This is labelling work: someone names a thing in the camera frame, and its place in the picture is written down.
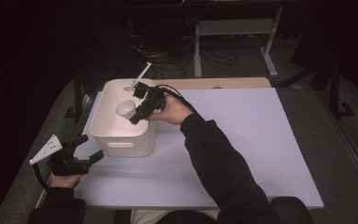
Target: black cable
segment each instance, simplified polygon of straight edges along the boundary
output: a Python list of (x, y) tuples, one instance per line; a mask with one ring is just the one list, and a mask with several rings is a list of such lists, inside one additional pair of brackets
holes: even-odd
[[(226, 55), (220, 55), (220, 54), (217, 53), (218, 51), (222, 51), (222, 52), (225, 53)], [(230, 56), (230, 55), (234, 55), (234, 54), (233, 54), (234, 51), (235, 51), (235, 49), (231, 50), (230, 52), (225, 52), (225, 51), (223, 51), (223, 50), (221, 49), (221, 50), (216, 50), (216, 53), (213, 53), (212, 50), (209, 50), (209, 52), (210, 52), (215, 58), (218, 58), (218, 59), (227, 58), (227, 57)]]
[(171, 53), (171, 54), (165, 54), (165, 55), (160, 55), (160, 56), (155, 56), (155, 57), (148, 56), (147, 60), (151, 63), (158, 63), (158, 62), (153, 62), (153, 60), (161, 60), (161, 58), (170, 58), (168, 61), (165, 61), (166, 63), (171, 63), (171, 62), (174, 62), (179, 59), (179, 57), (176, 54)]
[[(226, 47), (226, 45), (225, 45), (225, 43), (223, 42), (222, 38), (220, 38), (219, 40), (220, 40), (221, 46)], [(237, 50), (237, 48), (240, 47), (240, 46), (241, 46), (241, 43), (240, 43), (239, 45), (237, 45), (234, 49), (229, 50), (228, 53), (226, 53), (226, 56), (225, 56), (225, 57), (228, 57), (229, 55), (235, 55), (235, 54), (234, 54), (235, 50)]]
[[(232, 50), (231, 52), (229, 53), (226, 53), (226, 55), (222, 56), (222, 55), (219, 55), (217, 52), (213, 53), (211, 50), (209, 50), (209, 52), (217, 59), (226, 59), (227, 60), (227, 64), (228, 65), (235, 65), (235, 64), (238, 64), (238, 58), (235, 54), (232, 54), (234, 50)], [(234, 58), (234, 62), (232, 63), (228, 57), (231, 56)]]
[[(210, 58), (209, 56), (207, 56), (206, 54), (201, 53), (201, 52), (200, 52), (200, 56), (202, 57), (202, 59), (203, 59), (208, 65), (213, 66), (213, 67), (217, 67), (217, 68), (228, 68), (228, 67), (231, 66), (231, 65), (229, 65), (229, 64), (221, 63), (221, 62), (219, 62), (219, 61), (217, 61), (217, 60), (214, 60), (214, 59)], [(213, 64), (213, 63), (211, 63), (211, 62), (221, 64), (222, 66), (217, 66), (217, 65), (215, 65), (215, 64)]]
[[(178, 63), (172, 63), (174, 62), (175, 60), (169, 60), (167, 62), (152, 62), (152, 66), (154, 66), (155, 68), (157, 69), (160, 69), (160, 70), (163, 70), (163, 71), (177, 71), (177, 70), (182, 70), (183, 71), (183, 78), (186, 78), (186, 70), (185, 68), (188, 67), (188, 65), (191, 63), (191, 60), (192, 59), (192, 56), (190, 54), (190, 57), (188, 57), (188, 60), (187, 62), (184, 64), (184, 65), (180, 65)], [(156, 64), (169, 64), (169, 65), (173, 65), (173, 66), (176, 66), (177, 68), (173, 68), (173, 69), (170, 69), (170, 68), (164, 68), (164, 67), (160, 67), (160, 66), (156, 66)]]
[(164, 75), (162, 75), (160, 71), (157, 71), (154, 65), (151, 65), (150, 67), (153, 69), (153, 76), (150, 79), (154, 79), (156, 74), (159, 74), (162, 79), (165, 79)]
[(37, 181), (39, 181), (39, 184), (45, 189), (47, 192), (50, 190), (50, 187), (47, 184), (47, 181), (43, 179), (42, 175), (40, 174), (39, 166), (37, 163), (35, 163), (33, 166), (34, 168), (34, 174), (36, 175)]
[(159, 91), (163, 91), (164, 93), (168, 93), (169, 95), (175, 97), (176, 99), (178, 99), (180, 102), (182, 102), (182, 104), (184, 104), (185, 106), (187, 106), (194, 114), (199, 114), (199, 112), (197, 112), (196, 108), (194, 108), (194, 106), (189, 103), (185, 97), (182, 96), (182, 94), (179, 93), (178, 90), (177, 93), (174, 91), (170, 91), (168, 89), (165, 88), (160, 88), (160, 87), (145, 87), (145, 88), (140, 88), (140, 90), (159, 90)]
[(286, 79), (283, 82), (280, 82), (280, 83), (277, 83), (277, 84), (273, 85), (273, 87), (274, 88), (288, 87), (288, 86), (292, 85), (293, 83), (295, 83), (296, 81), (300, 80), (301, 78), (303, 78), (303, 77), (305, 77), (305, 76), (317, 71), (322, 66), (324, 66), (326, 63), (328, 63), (329, 60), (330, 60), (329, 57), (327, 57), (326, 59), (320, 60), (319, 62), (317, 62), (313, 66), (311, 66), (309, 68), (306, 68), (305, 70), (297, 73), (293, 77), (290, 77), (290, 78)]
[(255, 51), (258, 51), (260, 50), (261, 47), (265, 46), (266, 45), (266, 41), (264, 41), (263, 43), (260, 43), (260, 44), (257, 44), (255, 47), (249, 49), (248, 51), (244, 52), (244, 53), (236, 53), (234, 51), (234, 55), (246, 55), (246, 54), (250, 54), (250, 53), (253, 53)]
[(171, 89), (173, 89), (177, 94), (179, 94), (181, 97), (183, 97), (183, 95), (174, 87), (170, 86), (170, 85), (166, 85), (166, 84), (161, 84), (161, 85), (157, 85), (156, 87), (169, 87)]

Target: person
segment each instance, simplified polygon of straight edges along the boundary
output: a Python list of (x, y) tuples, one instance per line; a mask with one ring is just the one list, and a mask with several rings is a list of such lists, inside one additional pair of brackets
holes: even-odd
[[(185, 146), (200, 182), (218, 205), (217, 220), (196, 211), (174, 211), (162, 223), (280, 223), (265, 192), (255, 183), (244, 157), (230, 144), (214, 120), (193, 113), (173, 96), (166, 95), (166, 107), (148, 120), (180, 125)], [(79, 223), (74, 185), (81, 176), (52, 175), (51, 190), (40, 208), (29, 216), (29, 224)]]

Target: white stick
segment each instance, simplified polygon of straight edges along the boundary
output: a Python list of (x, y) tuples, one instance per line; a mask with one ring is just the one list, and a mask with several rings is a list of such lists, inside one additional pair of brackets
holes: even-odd
[(144, 69), (144, 71), (142, 71), (141, 74), (139, 74), (139, 76), (133, 81), (132, 85), (130, 86), (130, 88), (128, 89), (128, 91), (132, 91), (133, 87), (136, 85), (136, 83), (139, 82), (139, 79), (141, 79), (144, 74), (146, 73), (147, 69), (149, 69), (150, 65), (152, 65), (152, 63), (147, 63), (147, 67)]

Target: white object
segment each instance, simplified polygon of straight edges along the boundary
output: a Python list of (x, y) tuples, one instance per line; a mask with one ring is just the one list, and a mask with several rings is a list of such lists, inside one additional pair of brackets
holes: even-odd
[(133, 100), (126, 100), (116, 108), (116, 114), (124, 119), (130, 119), (136, 113), (136, 104)]
[(147, 69), (149, 69), (150, 65), (152, 65), (152, 63), (147, 63), (146, 68), (144, 69), (144, 71), (141, 72), (141, 74), (139, 74), (139, 76), (132, 82), (132, 85), (130, 86), (130, 88), (128, 89), (128, 91), (132, 91), (133, 87), (136, 85), (136, 83), (139, 82), (139, 80), (144, 76), (144, 74), (146, 73)]
[(46, 144), (39, 150), (39, 152), (36, 153), (34, 158), (30, 160), (30, 164), (34, 165), (60, 149), (62, 149), (60, 140), (58, 140), (57, 136), (53, 134)]
[[(217, 122), (269, 199), (295, 196), (308, 208), (324, 206), (275, 89), (180, 92), (205, 119)], [(89, 126), (90, 119), (83, 133), (90, 134)], [(82, 177), (76, 197), (90, 206), (116, 209), (215, 209), (184, 142), (179, 126), (159, 121), (150, 156), (104, 157)], [(80, 147), (79, 159), (100, 149), (93, 139)]]
[[(151, 79), (142, 78), (139, 81), (150, 87), (155, 86)], [(125, 90), (131, 83), (132, 80), (128, 78), (115, 79), (105, 84), (89, 126), (89, 133), (101, 145), (103, 152), (111, 157), (146, 157), (154, 148), (155, 121), (141, 120), (133, 125), (116, 113), (117, 107), (123, 102), (133, 101), (133, 104), (124, 103), (124, 110), (128, 110), (143, 101), (132, 96), (133, 92)]]

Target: gray floor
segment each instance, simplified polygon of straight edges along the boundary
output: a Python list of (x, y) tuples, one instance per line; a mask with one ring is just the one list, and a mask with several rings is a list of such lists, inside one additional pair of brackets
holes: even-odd
[[(268, 70), (258, 50), (259, 44), (263, 43), (263, 38), (252, 36), (244, 39), (231, 36), (225, 37), (224, 45), (221, 42), (222, 40), (217, 40), (217, 43), (211, 41), (208, 44), (206, 44), (207, 41), (203, 42), (204, 57), (201, 60), (203, 77), (269, 78)], [(269, 78), (272, 84), (282, 82), (304, 69), (289, 63), (296, 43), (296, 38), (277, 38), (274, 42), (270, 54), (279, 76)], [(168, 58), (150, 59), (155, 65), (155, 70), (149, 70), (147, 75), (154, 78), (182, 78), (186, 72), (187, 78), (194, 77), (191, 54), (186, 54), (181, 59), (170, 60)], [(174, 64), (157, 63), (168, 60), (171, 63), (181, 65), (188, 63), (188, 65), (181, 68)], [(325, 109), (324, 102), (321, 101), (321, 97), (328, 96), (328, 88), (325, 91), (312, 91), (310, 89), (312, 78), (313, 76), (305, 77), (291, 88), (277, 89), (296, 140), (325, 204), (325, 208), (314, 209), (310, 213), (315, 223), (318, 224), (358, 224), (358, 167), (337, 128), (337, 122), (331, 118), (331, 114)], [(344, 78), (341, 79), (340, 100), (349, 103), (356, 114), (355, 117), (344, 118), (339, 124), (346, 127), (358, 146), (358, 91)], [(71, 83), (62, 91), (35, 139), (0, 209), (0, 223), (26, 222), (28, 213), (36, 204), (37, 196), (41, 191), (32, 168), (27, 162), (53, 133), (62, 138), (68, 136), (73, 127), (73, 120), (62, 117), (67, 107), (73, 104)], [(115, 211), (90, 208), (86, 214), (85, 223), (113, 223), (114, 216)]]

